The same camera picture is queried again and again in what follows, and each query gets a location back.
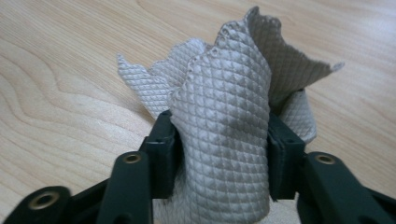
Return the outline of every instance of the gray cloth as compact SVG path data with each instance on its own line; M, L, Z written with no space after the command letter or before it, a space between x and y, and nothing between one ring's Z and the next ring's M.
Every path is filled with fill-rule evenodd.
M309 60L287 45L280 21L261 16L257 7L241 21L225 23L213 46L190 39L149 70L119 55L119 75L154 118L171 110L183 143L175 193L154 201L155 217L173 224L265 218L270 109L311 141L315 121L302 89L341 67ZM282 220L274 211L262 223Z

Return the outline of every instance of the cloth fold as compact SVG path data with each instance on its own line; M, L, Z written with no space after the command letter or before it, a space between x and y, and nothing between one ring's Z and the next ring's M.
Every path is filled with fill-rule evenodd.
M183 143L174 195L154 201L155 217L161 223L253 223L267 216L270 110L312 141L315 121L302 89L341 67L287 45L280 21L261 16L257 7L225 23L213 46L190 39L149 70L119 55L119 75L154 118L171 110Z

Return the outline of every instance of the crumpled cloth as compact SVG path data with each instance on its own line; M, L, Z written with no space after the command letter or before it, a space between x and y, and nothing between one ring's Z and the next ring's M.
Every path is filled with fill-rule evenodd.
M154 118L171 110L183 144L174 195L154 200L161 223L285 222L279 211L264 219L270 110L312 141L316 126L304 87L343 64L308 59L285 43L280 26L254 7L225 23L213 46L192 38L149 70L119 55L119 75Z

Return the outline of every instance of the light wood tabletop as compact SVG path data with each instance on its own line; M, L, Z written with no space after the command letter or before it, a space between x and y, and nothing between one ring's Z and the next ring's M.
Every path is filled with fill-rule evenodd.
M190 37L213 43L249 8L279 17L310 58L346 66L307 88L308 150L342 159L396 198L396 2L0 1L0 220L29 193L76 194L108 178L154 119L117 75L116 55L150 66Z

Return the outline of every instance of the wooden surface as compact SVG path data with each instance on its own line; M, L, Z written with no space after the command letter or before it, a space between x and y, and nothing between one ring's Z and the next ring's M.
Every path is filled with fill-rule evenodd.
M396 6L388 1L0 1L0 220L30 192L73 193L107 178L153 119L117 75L176 43L213 43L253 6L282 21L311 58L345 62L308 88L309 150L340 157L362 184L396 198Z

